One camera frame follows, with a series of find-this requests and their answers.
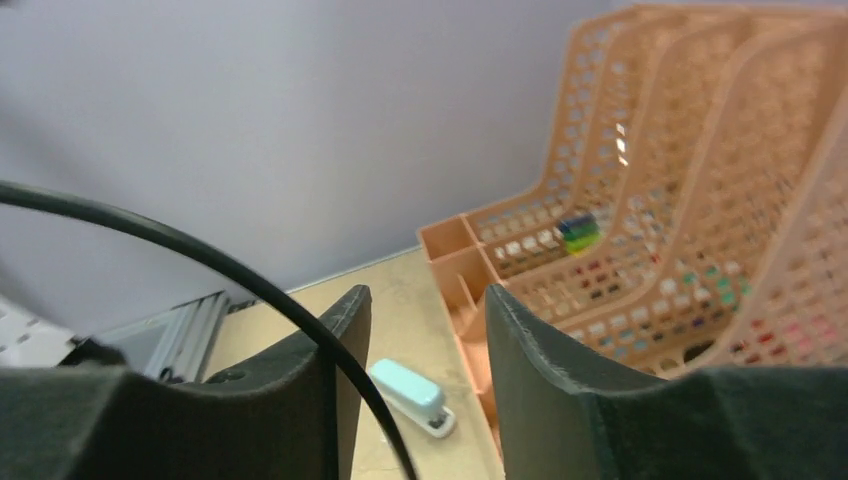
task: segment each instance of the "small holes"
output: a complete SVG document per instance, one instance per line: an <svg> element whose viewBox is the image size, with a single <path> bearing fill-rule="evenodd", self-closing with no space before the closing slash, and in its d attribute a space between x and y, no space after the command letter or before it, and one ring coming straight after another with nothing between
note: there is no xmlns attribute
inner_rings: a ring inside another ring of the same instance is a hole
<svg viewBox="0 0 848 480"><path fill-rule="evenodd" d="M674 306L678 309L686 308L691 305L692 299L689 298L689 295L678 295L674 297Z"/></svg>
<svg viewBox="0 0 848 480"><path fill-rule="evenodd" d="M677 362L670 358L664 358L660 361L660 368L663 370L671 370L675 367L677 367Z"/></svg>
<svg viewBox="0 0 848 480"><path fill-rule="evenodd" d="M777 347L772 349L771 352L769 352L769 355L771 355L772 357L779 357L784 354L786 354L786 347L783 345L778 345Z"/></svg>
<svg viewBox="0 0 848 480"><path fill-rule="evenodd" d="M645 307L639 307L630 312L631 318L633 318L636 322L641 322L648 319L648 309Z"/></svg>
<svg viewBox="0 0 848 480"><path fill-rule="evenodd" d="M674 295L677 292L677 282L671 278L666 278L660 282L660 292L665 296Z"/></svg>
<svg viewBox="0 0 848 480"><path fill-rule="evenodd" d="M736 295L733 292L723 293L721 295L721 303L724 306L732 305L736 301Z"/></svg>
<svg viewBox="0 0 848 480"><path fill-rule="evenodd" d="M657 315L662 315L664 313L667 313L668 312L668 302L666 300L656 301L656 302L654 302L651 309Z"/></svg>
<svg viewBox="0 0 848 480"><path fill-rule="evenodd" d="M627 317L625 317L624 315L616 315L610 320L610 325L612 326L612 328L621 328L627 325Z"/></svg>
<svg viewBox="0 0 848 480"><path fill-rule="evenodd" d="M597 322L597 323L593 323L592 325L589 325L589 333L591 333L592 335L595 335L595 336L603 335L606 331L607 331L607 327L604 326L604 324L601 323L601 322Z"/></svg>

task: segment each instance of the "desk surface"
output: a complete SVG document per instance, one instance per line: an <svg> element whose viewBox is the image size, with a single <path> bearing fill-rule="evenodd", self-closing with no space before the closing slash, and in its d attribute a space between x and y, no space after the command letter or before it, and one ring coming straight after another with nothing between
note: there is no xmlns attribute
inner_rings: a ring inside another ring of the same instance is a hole
<svg viewBox="0 0 848 480"><path fill-rule="evenodd" d="M318 315L350 287L371 287L373 296L368 366L385 357L421 372L442 386L456 413L457 429L437 440L401 415L400 425L422 479L503 478L491 434L451 336L424 255L420 250L328 280L292 295ZM214 373L265 349L296 328L276 311L256 305L224 319L207 372ZM364 406L353 461L354 480L403 478L380 428Z"/></svg>

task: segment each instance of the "gray wall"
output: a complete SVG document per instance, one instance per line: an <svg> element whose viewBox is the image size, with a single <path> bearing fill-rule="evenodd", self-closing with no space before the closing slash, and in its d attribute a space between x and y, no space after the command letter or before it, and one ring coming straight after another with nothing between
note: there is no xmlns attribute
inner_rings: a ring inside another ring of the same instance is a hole
<svg viewBox="0 0 848 480"><path fill-rule="evenodd" d="M0 176L170 223L286 288L529 186L568 26L609 4L17 3L0 10ZM230 287L8 207L0 278L83 333Z"/></svg>

